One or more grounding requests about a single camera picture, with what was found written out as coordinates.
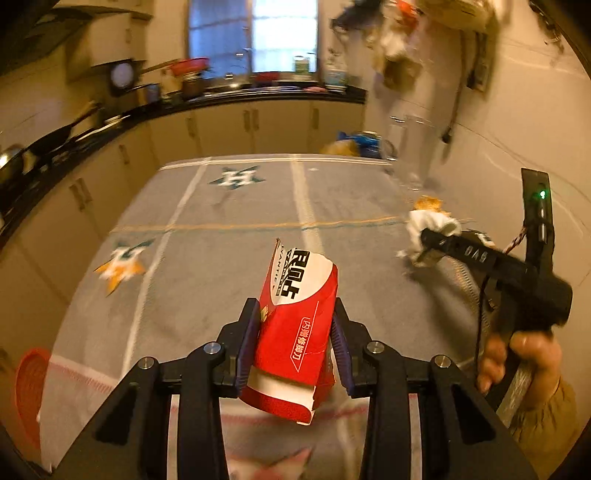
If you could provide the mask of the orange peel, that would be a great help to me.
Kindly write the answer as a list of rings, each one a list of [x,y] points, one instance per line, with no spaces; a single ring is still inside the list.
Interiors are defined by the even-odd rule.
[[[443,208],[443,204],[444,202],[437,197],[422,195],[415,201],[414,209],[419,211],[440,213],[450,217],[451,213]]]

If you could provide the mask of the lower kitchen cabinets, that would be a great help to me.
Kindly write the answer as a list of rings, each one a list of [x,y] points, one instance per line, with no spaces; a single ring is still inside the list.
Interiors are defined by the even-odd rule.
[[[329,92],[155,103],[70,139],[1,193],[1,246],[50,319],[60,317],[101,240],[161,166],[209,156],[317,153],[363,128],[366,96]]]

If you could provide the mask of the green detergent bottle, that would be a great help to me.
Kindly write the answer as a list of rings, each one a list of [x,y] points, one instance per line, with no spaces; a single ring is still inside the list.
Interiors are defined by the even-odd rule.
[[[307,56],[297,55],[294,57],[294,74],[301,77],[310,75],[310,60]]]

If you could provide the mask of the red colander bowl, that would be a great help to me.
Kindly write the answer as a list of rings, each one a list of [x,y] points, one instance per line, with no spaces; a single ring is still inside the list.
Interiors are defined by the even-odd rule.
[[[169,65],[173,76],[183,77],[187,74],[200,74],[209,69],[209,59],[207,57],[195,57],[178,60]]]

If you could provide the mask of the glass beer mug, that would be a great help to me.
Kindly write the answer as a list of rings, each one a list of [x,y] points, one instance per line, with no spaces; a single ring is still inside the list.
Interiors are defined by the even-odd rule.
[[[391,124],[401,130],[394,174],[400,183],[412,191],[424,188],[432,163],[434,149],[434,125],[416,115],[391,117]]]

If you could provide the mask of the upper wall cabinet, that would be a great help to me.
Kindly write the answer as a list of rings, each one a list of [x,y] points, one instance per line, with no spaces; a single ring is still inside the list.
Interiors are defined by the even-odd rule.
[[[65,42],[67,80],[95,75],[114,63],[144,62],[147,25],[131,13],[95,17]]]

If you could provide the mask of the steel wok with lid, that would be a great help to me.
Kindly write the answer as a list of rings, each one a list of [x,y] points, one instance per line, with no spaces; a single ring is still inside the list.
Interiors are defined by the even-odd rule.
[[[24,181],[25,147],[13,144],[1,152],[0,191],[6,194],[22,185]]]

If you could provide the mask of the red mesh trash basket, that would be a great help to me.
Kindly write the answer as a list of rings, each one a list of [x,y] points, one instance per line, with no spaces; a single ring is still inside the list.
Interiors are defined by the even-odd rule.
[[[50,352],[43,348],[28,350],[15,374],[14,403],[24,433],[32,446],[40,449],[38,414],[41,408],[43,389],[49,366]]]

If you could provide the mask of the black frying pan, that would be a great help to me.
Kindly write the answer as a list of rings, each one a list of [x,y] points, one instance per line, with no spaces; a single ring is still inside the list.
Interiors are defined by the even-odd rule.
[[[39,138],[27,147],[27,151],[37,158],[47,156],[51,152],[56,151],[66,144],[76,125],[92,116],[100,108],[101,104],[99,102],[88,102],[83,111],[72,122]]]

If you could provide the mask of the red torn paper box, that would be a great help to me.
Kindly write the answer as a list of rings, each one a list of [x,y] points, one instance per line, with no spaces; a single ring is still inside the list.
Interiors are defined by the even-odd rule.
[[[243,402],[311,424],[335,385],[329,334],[338,286],[331,260],[276,241],[259,296],[259,335]]]

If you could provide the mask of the grey patterned tablecloth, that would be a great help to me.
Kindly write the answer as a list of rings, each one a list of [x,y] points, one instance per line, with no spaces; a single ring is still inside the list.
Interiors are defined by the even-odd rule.
[[[477,292],[444,259],[403,257],[417,194],[358,159],[208,159],[163,167],[97,250],[54,344],[38,415],[54,469],[132,363],[187,355],[256,297],[276,242],[324,254],[349,317],[401,354],[473,357]]]

